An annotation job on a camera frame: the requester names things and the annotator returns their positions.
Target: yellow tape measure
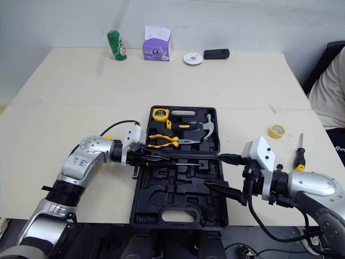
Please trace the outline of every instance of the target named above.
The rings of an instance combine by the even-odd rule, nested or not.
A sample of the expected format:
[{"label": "yellow tape measure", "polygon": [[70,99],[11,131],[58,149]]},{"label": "yellow tape measure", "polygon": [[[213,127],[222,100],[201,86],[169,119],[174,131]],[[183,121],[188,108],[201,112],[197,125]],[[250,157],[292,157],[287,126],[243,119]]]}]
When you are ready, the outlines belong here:
[{"label": "yellow tape measure", "polygon": [[286,131],[283,128],[283,126],[274,124],[268,130],[268,133],[273,139],[280,139],[282,136],[285,135]]},{"label": "yellow tape measure", "polygon": [[169,118],[169,110],[162,108],[154,108],[152,117],[155,121],[167,121]]}]

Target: tissue box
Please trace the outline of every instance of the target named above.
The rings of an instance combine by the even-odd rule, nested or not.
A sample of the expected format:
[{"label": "tissue box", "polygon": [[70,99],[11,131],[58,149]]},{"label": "tissue box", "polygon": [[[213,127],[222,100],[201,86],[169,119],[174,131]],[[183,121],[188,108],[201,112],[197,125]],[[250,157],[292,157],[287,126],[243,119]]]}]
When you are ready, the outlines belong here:
[{"label": "tissue box", "polygon": [[169,61],[171,57],[170,29],[146,26],[142,51],[146,60]]}]

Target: cd disc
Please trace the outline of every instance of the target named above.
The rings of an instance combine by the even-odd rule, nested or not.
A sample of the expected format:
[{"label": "cd disc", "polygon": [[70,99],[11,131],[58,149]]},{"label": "cd disc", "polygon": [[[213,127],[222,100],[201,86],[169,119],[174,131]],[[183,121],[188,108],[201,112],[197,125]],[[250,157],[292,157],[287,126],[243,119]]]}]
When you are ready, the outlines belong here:
[{"label": "cd disc", "polygon": [[184,62],[188,65],[199,65],[204,60],[203,56],[197,53],[188,53],[183,57]]}]

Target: yellow-handled pliers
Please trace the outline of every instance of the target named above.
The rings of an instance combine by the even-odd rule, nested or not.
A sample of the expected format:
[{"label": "yellow-handled pliers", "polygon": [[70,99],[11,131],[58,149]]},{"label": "yellow-handled pliers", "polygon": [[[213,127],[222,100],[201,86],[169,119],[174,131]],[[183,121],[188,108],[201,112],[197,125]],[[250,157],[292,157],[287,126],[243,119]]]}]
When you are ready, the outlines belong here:
[{"label": "yellow-handled pliers", "polygon": [[178,137],[171,138],[169,136],[162,135],[162,134],[150,135],[149,139],[165,139],[165,140],[169,141],[169,143],[159,145],[159,146],[147,145],[147,147],[152,147],[152,148],[161,148],[161,147],[168,147],[168,146],[178,147],[179,145],[188,145],[188,144],[200,143],[200,141],[198,141],[198,140],[179,139]]}]

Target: white wall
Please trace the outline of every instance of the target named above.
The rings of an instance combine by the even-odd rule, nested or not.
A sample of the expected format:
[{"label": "white wall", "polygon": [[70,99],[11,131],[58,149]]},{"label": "white wall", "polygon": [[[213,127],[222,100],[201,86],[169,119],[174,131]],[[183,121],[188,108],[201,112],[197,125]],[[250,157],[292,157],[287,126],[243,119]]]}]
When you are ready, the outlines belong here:
[{"label": "white wall", "polygon": [[0,104],[50,47],[106,47],[118,29],[141,48],[146,24],[171,28],[173,49],[281,51],[303,82],[326,43],[345,40],[345,1],[0,0]]}]

